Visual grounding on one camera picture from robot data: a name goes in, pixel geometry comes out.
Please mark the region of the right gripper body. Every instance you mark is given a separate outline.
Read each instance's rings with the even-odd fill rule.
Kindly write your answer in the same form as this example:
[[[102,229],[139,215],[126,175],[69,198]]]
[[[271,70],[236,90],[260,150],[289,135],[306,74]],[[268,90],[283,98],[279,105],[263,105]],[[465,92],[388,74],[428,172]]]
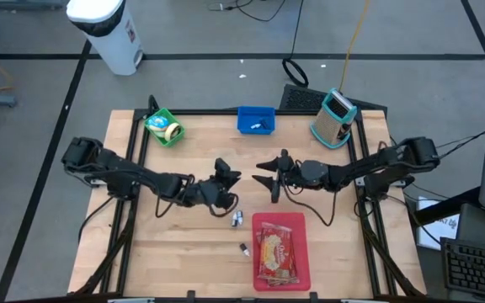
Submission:
[[[270,162],[269,169],[276,172],[276,179],[273,180],[270,190],[272,203],[279,202],[281,189],[286,189],[291,194],[292,189],[298,189],[297,194],[302,192],[300,165],[292,159],[286,149],[282,149],[280,155]]]

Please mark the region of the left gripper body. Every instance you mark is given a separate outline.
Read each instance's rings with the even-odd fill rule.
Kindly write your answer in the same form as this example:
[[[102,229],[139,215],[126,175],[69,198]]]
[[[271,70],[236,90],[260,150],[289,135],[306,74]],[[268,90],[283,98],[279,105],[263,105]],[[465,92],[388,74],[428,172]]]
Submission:
[[[231,207],[229,188],[231,187],[231,168],[221,158],[215,160],[215,174],[206,180],[193,183],[184,191],[184,206],[215,206],[227,210]]]

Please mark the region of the red snack packet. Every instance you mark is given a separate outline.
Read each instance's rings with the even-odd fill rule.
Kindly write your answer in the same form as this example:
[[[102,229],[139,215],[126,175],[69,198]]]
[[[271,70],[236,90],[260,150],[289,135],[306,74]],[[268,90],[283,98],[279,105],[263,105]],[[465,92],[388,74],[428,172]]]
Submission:
[[[258,277],[269,286],[298,283],[292,230],[263,222],[257,239]]]

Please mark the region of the chocolate iced toy donut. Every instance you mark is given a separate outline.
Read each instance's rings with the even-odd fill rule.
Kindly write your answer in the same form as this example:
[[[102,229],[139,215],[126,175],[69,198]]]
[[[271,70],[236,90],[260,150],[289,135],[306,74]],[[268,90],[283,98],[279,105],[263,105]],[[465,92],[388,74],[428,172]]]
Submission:
[[[181,125],[179,123],[172,123],[166,128],[163,138],[165,141],[171,141],[180,131]]]

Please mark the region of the bright blue iced toy donut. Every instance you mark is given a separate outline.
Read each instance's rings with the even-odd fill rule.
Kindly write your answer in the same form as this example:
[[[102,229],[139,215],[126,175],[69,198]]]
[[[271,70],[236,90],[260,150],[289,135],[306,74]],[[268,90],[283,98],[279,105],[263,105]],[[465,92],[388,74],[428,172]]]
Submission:
[[[146,121],[146,127],[151,131],[165,131],[170,122],[163,116],[153,115]]]

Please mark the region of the blue plastic bin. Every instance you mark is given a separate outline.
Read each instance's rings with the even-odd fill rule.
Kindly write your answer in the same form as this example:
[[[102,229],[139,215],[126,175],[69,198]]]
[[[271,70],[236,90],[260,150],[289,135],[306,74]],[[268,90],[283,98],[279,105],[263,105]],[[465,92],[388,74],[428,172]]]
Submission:
[[[270,135],[275,130],[275,109],[240,106],[237,109],[237,129],[244,135]]]

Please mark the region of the black perforated panel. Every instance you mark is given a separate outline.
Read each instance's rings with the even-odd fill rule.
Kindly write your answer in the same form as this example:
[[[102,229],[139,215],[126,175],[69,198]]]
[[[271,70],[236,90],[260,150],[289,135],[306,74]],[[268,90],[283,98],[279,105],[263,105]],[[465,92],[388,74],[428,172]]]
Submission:
[[[325,92],[286,84],[280,100],[280,109],[320,109],[326,95]],[[349,101],[362,110],[380,110],[387,115],[386,106],[371,104],[355,98],[349,98]]]

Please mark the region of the red plastic tray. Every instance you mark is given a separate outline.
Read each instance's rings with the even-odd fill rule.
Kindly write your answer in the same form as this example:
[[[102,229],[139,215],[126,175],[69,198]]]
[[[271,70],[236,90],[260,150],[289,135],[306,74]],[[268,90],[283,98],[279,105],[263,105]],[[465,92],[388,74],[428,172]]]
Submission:
[[[269,286],[264,279],[258,277],[258,233],[263,222],[289,227],[296,261],[298,283]],[[257,291],[307,291],[311,288],[309,258],[306,241],[306,221],[302,213],[256,213],[252,216],[253,232],[253,287]]]

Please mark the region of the green plastic basket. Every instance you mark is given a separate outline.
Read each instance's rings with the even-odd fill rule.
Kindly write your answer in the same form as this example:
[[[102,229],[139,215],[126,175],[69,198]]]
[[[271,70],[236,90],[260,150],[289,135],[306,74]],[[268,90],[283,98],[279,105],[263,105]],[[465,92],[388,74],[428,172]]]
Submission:
[[[170,122],[170,124],[172,124],[172,123],[179,123],[181,125],[181,131],[179,132],[179,134],[176,137],[174,137],[171,141],[165,141],[163,137],[157,137],[157,136],[155,136],[146,127],[146,121],[147,121],[147,119],[149,117],[146,118],[146,120],[145,120],[145,129],[147,131],[149,131],[153,135],[153,137],[159,142],[159,144],[161,146],[163,146],[163,147],[172,147],[172,146],[174,146],[176,143],[178,143],[179,141],[181,141],[184,138],[185,128],[184,128],[183,124],[168,109],[161,108],[156,113],[154,113],[153,115],[163,116],[163,117],[167,118],[168,121]]]

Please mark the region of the black beam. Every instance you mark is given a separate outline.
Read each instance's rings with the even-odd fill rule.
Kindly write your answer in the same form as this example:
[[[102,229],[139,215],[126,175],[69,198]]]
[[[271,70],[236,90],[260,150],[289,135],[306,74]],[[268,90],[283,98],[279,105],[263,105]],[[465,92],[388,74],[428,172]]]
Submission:
[[[463,205],[474,205],[476,207],[480,207],[481,204],[479,202],[479,195],[479,187],[467,190],[462,194],[445,199],[436,205],[431,205],[424,209],[416,210],[412,215],[412,218],[419,226],[425,226],[448,216],[459,214]]]

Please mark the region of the white paper sheet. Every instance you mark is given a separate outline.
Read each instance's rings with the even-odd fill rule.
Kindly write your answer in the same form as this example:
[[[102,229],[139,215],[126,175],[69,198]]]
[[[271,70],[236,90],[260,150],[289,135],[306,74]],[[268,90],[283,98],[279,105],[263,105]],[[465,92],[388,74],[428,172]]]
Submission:
[[[441,237],[456,238],[460,215],[451,215],[416,229],[416,244],[419,247],[440,250]]]

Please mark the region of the white trash bin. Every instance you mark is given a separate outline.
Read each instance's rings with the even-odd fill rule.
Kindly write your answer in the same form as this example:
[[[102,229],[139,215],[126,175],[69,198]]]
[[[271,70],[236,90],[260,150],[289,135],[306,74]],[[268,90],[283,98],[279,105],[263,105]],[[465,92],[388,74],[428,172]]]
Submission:
[[[70,0],[66,13],[115,75],[136,73],[144,50],[127,0]]]

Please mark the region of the dark grey box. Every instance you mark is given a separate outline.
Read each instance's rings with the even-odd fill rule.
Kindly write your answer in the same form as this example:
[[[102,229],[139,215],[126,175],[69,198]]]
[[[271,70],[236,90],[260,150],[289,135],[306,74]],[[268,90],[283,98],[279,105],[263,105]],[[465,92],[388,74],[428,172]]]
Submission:
[[[456,239],[485,245],[485,209],[469,204],[461,207]]]

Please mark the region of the black keyboard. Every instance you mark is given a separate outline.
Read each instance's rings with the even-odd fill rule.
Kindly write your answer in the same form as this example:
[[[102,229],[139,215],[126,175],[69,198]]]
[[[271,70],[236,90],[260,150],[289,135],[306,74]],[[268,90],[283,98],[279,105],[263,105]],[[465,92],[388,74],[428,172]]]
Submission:
[[[485,296],[485,246],[441,237],[440,251],[446,287]]]

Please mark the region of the black aluminium rig frame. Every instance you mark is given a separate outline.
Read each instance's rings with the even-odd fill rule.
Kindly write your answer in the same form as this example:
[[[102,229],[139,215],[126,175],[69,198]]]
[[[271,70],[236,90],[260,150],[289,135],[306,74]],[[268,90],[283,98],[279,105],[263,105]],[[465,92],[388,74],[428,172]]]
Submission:
[[[282,194],[271,204],[268,191],[252,179],[270,175],[256,169],[285,148],[301,161],[344,165],[348,147],[329,150],[310,134],[311,114],[279,114],[270,136],[246,136],[237,130],[235,109],[173,110],[186,128],[184,138],[171,148],[151,138],[144,166],[157,172],[193,173],[197,179],[214,173],[214,161],[222,157],[242,179],[233,187],[240,197],[244,222],[231,228],[231,216],[214,218],[206,207],[174,206],[162,219],[154,216],[156,197],[143,189],[137,202],[137,222],[125,277],[124,295],[174,300],[195,292],[195,299],[228,299],[258,303],[258,299],[319,299],[373,297],[370,272],[360,223],[353,212],[354,185],[338,193],[336,216],[330,227],[309,210],[292,204]],[[112,201],[84,228],[78,246],[68,291],[81,288],[101,263],[108,249],[116,203]],[[403,274],[421,292],[426,292],[408,213],[396,200],[380,203],[389,253]],[[252,259],[239,244],[252,246],[252,215],[261,212],[302,212],[306,221],[311,288],[303,292],[257,292],[253,287]]]

